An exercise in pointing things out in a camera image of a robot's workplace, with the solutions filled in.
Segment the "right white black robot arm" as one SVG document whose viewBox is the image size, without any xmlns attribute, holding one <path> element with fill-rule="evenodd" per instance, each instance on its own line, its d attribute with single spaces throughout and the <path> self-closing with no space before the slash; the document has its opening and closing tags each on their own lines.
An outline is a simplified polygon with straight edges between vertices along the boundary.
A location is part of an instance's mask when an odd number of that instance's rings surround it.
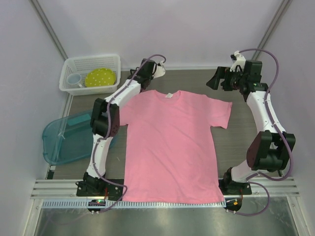
<svg viewBox="0 0 315 236">
<path fill-rule="evenodd" d="M 229 168 L 219 181 L 225 195 L 250 195 L 248 181 L 258 175 L 282 171 L 290 162 L 296 139 L 280 124 L 273 106 L 268 85 L 261 82 L 262 62 L 236 61 L 231 67 L 219 66 L 207 82 L 213 90 L 239 91 L 250 108 L 257 135 L 247 150 L 246 160 Z"/>
</svg>

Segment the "pink t-shirt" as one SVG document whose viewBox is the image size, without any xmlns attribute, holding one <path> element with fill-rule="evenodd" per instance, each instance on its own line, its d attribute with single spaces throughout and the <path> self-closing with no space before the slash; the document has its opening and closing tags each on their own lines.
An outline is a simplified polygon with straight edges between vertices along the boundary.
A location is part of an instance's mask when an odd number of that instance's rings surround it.
<svg viewBox="0 0 315 236">
<path fill-rule="evenodd" d="M 211 128 L 227 128 L 231 110 L 231 102 L 182 90 L 134 96 L 120 111 L 127 127 L 123 200 L 223 201 Z"/>
</svg>

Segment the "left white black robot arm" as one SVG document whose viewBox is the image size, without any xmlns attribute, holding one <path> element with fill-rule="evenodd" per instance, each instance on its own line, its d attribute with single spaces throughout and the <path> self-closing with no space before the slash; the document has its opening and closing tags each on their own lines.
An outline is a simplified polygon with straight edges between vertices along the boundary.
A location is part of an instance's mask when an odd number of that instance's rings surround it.
<svg viewBox="0 0 315 236">
<path fill-rule="evenodd" d="M 78 197 L 103 196 L 108 185 L 124 188 L 120 183 L 105 178 L 109 146 L 120 128 L 120 111 L 134 96 L 144 91 L 153 80 L 160 64 L 143 59 L 141 65 L 130 71 L 125 83 L 105 99 L 96 99 L 90 126 L 93 133 L 93 149 L 89 166 L 83 179 L 76 182 Z"/>
</svg>

